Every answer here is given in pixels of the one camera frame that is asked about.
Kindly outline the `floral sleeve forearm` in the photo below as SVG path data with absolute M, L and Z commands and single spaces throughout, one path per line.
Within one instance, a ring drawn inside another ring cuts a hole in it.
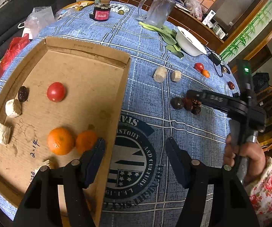
M 266 158 L 266 165 L 260 177 L 245 187 L 260 226 L 272 221 L 272 159 Z

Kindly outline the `person right hand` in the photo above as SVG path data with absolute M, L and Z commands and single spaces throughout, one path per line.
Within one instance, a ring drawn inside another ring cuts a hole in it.
M 234 158 L 237 155 L 249 158 L 249 166 L 244 178 L 244 183 L 249 184 L 259 178 L 266 165 L 265 154 L 260 144 L 257 142 L 247 142 L 241 146 L 233 147 L 231 145 L 231 135 L 228 134 L 226 137 L 223 164 L 234 166 Z

